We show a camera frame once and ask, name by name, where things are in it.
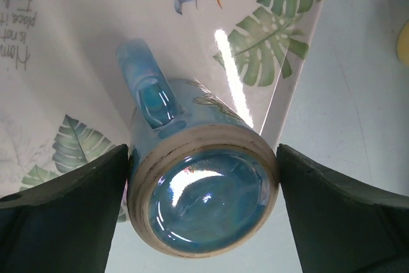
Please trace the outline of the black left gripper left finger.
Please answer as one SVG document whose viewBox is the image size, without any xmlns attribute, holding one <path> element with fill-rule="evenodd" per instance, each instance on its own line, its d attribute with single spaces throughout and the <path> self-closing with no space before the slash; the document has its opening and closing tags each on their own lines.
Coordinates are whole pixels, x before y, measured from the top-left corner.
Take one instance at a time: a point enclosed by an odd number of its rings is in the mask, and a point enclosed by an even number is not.
<svg viewBox="0 0 409 273">
<path fill-rule="evenodd" d="M 104 272 L 128 148 L 1 198 L 1 272 Z"/>
</svg>

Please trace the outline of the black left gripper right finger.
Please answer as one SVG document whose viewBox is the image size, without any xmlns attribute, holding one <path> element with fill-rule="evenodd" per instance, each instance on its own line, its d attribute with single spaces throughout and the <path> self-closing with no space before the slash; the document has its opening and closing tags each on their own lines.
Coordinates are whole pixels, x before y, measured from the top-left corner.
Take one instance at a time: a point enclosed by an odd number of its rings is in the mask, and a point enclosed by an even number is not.
<svg viewBox="0 0 409 273">
<path fill-rule="evenodd" d="M 408 272 L 408 197 L 277 149 L 303 272 Z"/>
</svg>

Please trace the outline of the blue butterfly mug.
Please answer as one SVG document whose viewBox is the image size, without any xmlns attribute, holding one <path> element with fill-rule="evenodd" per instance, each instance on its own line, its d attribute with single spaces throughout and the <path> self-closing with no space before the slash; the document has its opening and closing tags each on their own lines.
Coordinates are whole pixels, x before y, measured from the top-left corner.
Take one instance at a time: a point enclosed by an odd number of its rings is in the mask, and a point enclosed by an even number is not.
<svg viewBox="0 0 409 273">
<path fill-rule="evenodd" d="M 140 238 L 180 258 L 251 238 L 279 191 L 269 144 L 200 82 L 166 79 L 144 40 L 121 44 L 116 59 L 136 103 L 127 208 Z"/>
</svg>

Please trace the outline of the yellow mug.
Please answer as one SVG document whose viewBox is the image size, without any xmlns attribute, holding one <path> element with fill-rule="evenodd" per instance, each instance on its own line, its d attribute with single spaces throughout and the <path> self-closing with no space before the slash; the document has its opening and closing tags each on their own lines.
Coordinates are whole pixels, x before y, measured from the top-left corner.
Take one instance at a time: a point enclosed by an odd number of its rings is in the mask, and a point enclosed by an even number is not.
<svg viewBox="0 0 409 273">
<path fill-rule="evenodd" d="M 402 64 L 409 66 L 409 22 L 402 27 L 396 43 L 396 53 Z"/>
</svg>

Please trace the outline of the leaf pattern serving tray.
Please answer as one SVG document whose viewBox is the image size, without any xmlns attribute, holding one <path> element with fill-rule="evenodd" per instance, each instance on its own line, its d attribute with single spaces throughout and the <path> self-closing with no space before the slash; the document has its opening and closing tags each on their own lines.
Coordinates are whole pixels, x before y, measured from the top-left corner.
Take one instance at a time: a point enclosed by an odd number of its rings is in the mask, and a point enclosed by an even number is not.
<svg viewBox="0 0 409 273">
<path fill-rule="evenodd" d="M 130 141 L 116 62 L 142 38 L 168 79 L 277 140 L 324 0 L 1 0 L 1 196 Z"/>
</svg>

